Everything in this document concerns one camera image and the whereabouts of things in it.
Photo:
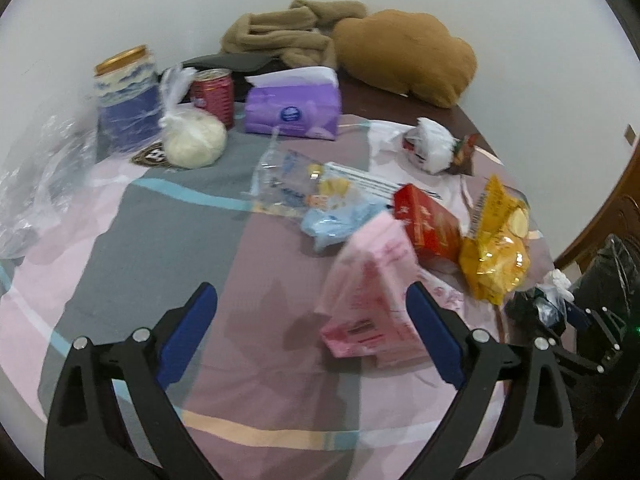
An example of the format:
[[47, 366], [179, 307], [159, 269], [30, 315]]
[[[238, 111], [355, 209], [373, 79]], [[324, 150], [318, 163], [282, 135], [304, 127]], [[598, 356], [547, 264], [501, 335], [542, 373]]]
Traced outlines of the white tissue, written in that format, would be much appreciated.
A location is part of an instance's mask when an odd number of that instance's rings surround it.
[[549, 271], [542, 279], [542, 284], [554, 289], [565, 301], [573, 302], [575, 300], [573, 293], [570, 291], [572, 282], [559, 269]]

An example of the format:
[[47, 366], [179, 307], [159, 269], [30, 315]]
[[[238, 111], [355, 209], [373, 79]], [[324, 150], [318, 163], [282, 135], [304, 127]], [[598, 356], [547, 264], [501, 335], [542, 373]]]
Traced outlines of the yellow chip bag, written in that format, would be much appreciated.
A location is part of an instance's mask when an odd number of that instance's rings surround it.
[[529, 210], [493, 174], [472, 211], [459, 264], [472, 296], [500, 307], [530, 266]]

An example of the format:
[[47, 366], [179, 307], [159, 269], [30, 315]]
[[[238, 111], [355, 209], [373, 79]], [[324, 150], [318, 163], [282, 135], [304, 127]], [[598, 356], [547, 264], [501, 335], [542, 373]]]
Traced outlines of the pink paper bag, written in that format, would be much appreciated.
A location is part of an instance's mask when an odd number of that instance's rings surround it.
[[402, 223], [383, 211], [338, 253], [316, 312], [328, 318], [320, 338], [337, 359], [372, 358], [379, 367], [428, 358], [406, 309], [419, 281], [416, 254]]

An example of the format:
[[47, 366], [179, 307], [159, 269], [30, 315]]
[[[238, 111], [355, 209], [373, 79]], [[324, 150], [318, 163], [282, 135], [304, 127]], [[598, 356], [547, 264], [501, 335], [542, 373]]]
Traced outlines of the red cardboard box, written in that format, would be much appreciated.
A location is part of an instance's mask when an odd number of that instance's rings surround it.
[[394, 194], [393, 207], [420, 263], [458, 263], [460, 223], [448, 209], [413, 184], [404, 185]]

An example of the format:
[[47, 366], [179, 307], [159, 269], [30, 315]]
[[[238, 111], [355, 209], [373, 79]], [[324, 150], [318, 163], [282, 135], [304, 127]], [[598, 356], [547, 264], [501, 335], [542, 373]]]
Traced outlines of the light blue wrapper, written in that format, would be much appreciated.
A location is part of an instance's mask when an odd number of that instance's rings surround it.
[[314, 240], [314, 251], [342, 244], [388, 206], [379, 200], [360, 200], [332, 210], [309, 209], [300, 230]]

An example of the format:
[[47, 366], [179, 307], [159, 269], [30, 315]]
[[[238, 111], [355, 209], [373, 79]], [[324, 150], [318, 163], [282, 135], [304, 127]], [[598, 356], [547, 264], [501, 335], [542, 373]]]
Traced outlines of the white blue medicine box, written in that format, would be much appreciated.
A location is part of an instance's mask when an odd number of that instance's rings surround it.
[[363, 192], [386, 203], [393, 201], [394, 194], [402, 188], [402, 184], [394, 183], [370, 172], [344, 166], [337, 162], [323, 165], [324, 173], [332, 178], [344, 178], [361, 188]]

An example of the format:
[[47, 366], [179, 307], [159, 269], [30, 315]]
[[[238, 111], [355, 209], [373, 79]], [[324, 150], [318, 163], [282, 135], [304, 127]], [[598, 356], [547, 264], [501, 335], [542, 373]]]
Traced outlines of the patchwork tablecloth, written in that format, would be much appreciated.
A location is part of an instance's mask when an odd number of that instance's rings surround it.
[[105, 159], [63, 221], [2, 262], [1, 421], [32, 466], [73, 340], [122, 340], [204, 282], [218, 312], [168, 394], [224, 478], [396, 479], [418, 455], [454, 389], [429, 362], [329, 354], [316, 305], [334, 255], [246, 198], [267, 145], [232, 132], [191, 171]]

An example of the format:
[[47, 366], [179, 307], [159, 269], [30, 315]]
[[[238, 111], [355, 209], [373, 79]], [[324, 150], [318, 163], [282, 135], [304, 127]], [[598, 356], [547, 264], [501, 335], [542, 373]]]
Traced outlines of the clear crumpled plastic bag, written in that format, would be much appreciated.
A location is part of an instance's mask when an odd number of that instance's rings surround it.
[[98, 156], [98, 111], [67, 103], [36, 115], [1, 166], [1, 257], [26, 255], [57, 226]]

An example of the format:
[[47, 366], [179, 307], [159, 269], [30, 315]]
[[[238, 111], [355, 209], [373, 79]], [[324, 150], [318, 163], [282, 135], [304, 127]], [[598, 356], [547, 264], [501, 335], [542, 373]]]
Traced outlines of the white dough in plastic bag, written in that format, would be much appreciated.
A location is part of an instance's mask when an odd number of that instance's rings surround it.
[[178, 64], [160, 78], [160, 140], [171, 166], [183, 169], [213, 165], [224, 154], [228, 141], [227, 128], [216, 116], [182, 102], [195, 75], [195, 68]]

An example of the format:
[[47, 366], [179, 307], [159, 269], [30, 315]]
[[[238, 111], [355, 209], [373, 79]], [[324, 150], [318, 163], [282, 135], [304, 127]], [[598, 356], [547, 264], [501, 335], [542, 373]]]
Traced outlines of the blue white gold-lid canister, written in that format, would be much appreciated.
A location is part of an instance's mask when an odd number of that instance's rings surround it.
[[133, 152], [160, 135], [160, 82], [155, 58], [145, 44], [98, 64], [93, 85], [100, 131], [112, 152]]

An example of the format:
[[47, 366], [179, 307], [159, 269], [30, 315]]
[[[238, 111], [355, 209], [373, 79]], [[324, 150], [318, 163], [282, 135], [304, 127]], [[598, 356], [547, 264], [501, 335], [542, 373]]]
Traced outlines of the red drink can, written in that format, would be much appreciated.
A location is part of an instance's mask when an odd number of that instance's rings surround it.
[[190, 88], [191, 103], [217, 117], [227, 129], [234, 123], [234, 88], [231, 70], [212, 68], [194, 76]]

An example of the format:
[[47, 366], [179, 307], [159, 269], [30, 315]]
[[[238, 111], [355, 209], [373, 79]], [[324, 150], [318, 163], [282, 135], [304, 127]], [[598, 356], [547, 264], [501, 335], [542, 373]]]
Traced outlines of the brown cloud-shaped pillow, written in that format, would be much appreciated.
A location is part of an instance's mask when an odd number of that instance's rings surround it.
[[332, 39], [350, 76], [441, 108], [457, 105], [477, 70], [472, 47], [431, 14], [384, 10], [345, 18]]

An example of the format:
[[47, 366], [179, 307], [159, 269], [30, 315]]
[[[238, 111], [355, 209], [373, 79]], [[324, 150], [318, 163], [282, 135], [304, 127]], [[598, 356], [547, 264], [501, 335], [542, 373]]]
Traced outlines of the purple tissue pack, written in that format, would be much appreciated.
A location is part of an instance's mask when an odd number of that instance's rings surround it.
[[309, 66], [247, 76], [244, 106], [248, 133], [335, 141], [342, 95], [333, 68]]

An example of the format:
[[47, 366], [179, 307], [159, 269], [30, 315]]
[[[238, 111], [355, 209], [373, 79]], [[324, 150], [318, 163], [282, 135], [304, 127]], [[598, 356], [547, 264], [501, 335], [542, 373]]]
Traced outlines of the black flat case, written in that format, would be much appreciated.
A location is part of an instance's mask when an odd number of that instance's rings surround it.
[[263, 53], [219, 53], [191, 58], [182, 63], [184, 67], [192, 67], [202, 72], [203, 70], [216, 70], [223, 68], [230, 70], [237, 94], [247, 94], [252, 85], [246, 80], [250, 76], [258, 76], [286, 70], [286, 66], [280, 58]]

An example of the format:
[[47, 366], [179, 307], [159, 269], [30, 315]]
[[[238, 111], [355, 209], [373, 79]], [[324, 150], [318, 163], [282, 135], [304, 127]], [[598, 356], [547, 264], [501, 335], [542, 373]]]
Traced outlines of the wall socket plate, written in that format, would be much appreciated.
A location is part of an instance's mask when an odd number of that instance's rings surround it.
[[638, 134], [634, 131], [634, 128], [632, 128], [632, 125], [628, 125], [626, 127], [624, 138], [632, 148], [636, 145], [638, 140]]

